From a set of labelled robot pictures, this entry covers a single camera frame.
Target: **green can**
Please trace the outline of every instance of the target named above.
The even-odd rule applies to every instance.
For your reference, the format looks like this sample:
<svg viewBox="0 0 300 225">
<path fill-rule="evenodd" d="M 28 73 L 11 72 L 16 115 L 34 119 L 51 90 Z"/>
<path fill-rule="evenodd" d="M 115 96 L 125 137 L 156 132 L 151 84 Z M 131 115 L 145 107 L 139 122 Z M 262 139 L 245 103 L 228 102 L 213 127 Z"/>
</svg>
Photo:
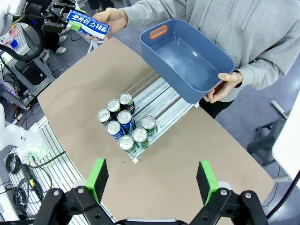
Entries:
<svg viewBox="0 0 300 225">
<path fill-rule="evenodd" d="M 149 136 L 154 136 L 158 130 L 156 120 L 153 116 L 145 116 L 142 119 L 142 127 L 147 131 Z"/>
<path fill-rule="evenodd" d="M 146 149 L 149 147 L 148 133 L 147 131 L 139 127 L 132 133 L 133 140 L 139 145 L 139 147 Z"/>
<path fill-rule="evenodd" d="M 124 135 L 120 138 L 119 147 L 132 157 L 134 157 L 136 151 L 138 150 L 138 146 L 134 142 L 133 138 L 128 135 Z"/>
</svg>

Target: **can lid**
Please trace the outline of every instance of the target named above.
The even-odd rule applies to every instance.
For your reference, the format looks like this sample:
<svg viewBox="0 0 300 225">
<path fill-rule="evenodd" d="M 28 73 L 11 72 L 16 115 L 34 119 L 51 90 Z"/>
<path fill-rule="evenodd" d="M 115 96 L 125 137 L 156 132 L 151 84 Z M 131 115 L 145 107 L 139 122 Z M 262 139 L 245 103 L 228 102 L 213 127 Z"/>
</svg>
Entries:
<svg viewBox="0 0 300 225">
<path fill-rule="evenodd" d="M 154 128 L 156 125 L 156 120 L 153 116 L 145 116 L 142 119 L 142 127 L 145 129 Z"/>
<path fill-rule="evenodd" d="M 130 103 L 132 100 L 132 97 L 129 93 L 122 93 L 119 96 L 119 101 L 122 105 L 126 105 L 128 103 Z"/>
<path fill-rule="evenodd" d="M 131 121 L 131 113 L 129 111 L 121 111 L 119 114 L 118 114 L 118 122 L 120 124 L 128 124 L 130 121 Z"/>
<path fill-rule="evenodd" d="M 109 120 L 111 113 L 107 109 L 102 109 L 98 112 L 98 120 L 100 122 L 106 122 Z"/>
<path fill-rule="evenodd" d="M 110 121 L 106 130 L 110 135 L 116 135 L 121 130 L 121 125 L 117 121 Z"/>
<path fill-rule="evenodd" d="M 122 136 L 119 140 L 119 147 L 122 150 L 125 150 L 125 151 L 130 150 L 133 145 L 134 145 L 134 141 L 133 141 L 132 137 L 130 137 L 128 135 Z"/>
<path fill-rule="evenodd" d="M 107 103 L 107 109 L 111 112 L 115 112 L 120 108 L 120 103 L 116 99 L 112 99 Z"/>
<path fill-rule="evenodd" d="M 139 128 L 137 128 L 133 131 L 132 136 L 133 136 L 133 139 L 136 142 L 140 143 L 140 142 L 143 142 L 147 139 L 148 134 L 147 134 L 147 131 L 144 128 L 139 127 Z"/>
</svg>

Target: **person's right hand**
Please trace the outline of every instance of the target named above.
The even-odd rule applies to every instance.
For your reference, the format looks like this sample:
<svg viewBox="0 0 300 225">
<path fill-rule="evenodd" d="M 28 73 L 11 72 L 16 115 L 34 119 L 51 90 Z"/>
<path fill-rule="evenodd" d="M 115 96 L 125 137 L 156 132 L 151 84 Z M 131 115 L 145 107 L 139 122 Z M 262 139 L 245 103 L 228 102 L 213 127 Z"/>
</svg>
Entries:
<svg viewBox="0 0 300 225">
<path fill-rule="evenodd" d="M 104 12 L 97 13 L 93 16 L 94 19 L 99 22 L 109 25 L 109 34 L 113 34 L 127 26 L 128 17 L 122 9 L 107 8 Z"/>
</svg>

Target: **brown table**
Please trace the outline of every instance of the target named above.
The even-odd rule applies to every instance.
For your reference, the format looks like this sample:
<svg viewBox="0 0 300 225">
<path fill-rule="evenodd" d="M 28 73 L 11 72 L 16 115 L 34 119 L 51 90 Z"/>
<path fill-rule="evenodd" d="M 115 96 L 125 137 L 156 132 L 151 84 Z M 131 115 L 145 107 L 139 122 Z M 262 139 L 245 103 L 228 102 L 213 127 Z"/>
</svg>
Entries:
<svg viewBox="0 0 300 225">
<path fill-rule="evenodd" d="M 209 160 L 219 181 L 236 193 L 255 191 L 264 201 L 271 177 L 215 120 L 193 108 L 134 164 L 97 120 L 109 99 L 127 91 L 152 69 L 115 38 L 82 58 L 38 100 L 55 134 L 87 178 L 96 158 L 106 158 L 109 179 L 103 204 L 117 218 L 176 217 L 190 222 L 203 206 L 198 163 Z M 219 224 L 231 224 L 223 218 Z"/>
</svg>

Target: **blue basket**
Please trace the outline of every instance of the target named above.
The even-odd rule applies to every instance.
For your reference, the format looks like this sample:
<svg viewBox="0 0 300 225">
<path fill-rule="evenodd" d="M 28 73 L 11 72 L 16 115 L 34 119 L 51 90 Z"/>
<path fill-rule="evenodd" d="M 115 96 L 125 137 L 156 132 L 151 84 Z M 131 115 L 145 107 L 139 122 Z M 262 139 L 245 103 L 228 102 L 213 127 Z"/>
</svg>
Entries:
<svg viewBox="0 0 300 225">
<path fill-rule="evenodd" d="M 197 103 L 231 73 L 233 60 L 184 20 L 172 19 L 144 31 L 142 58 L 189 103 Z"/>
</svg>

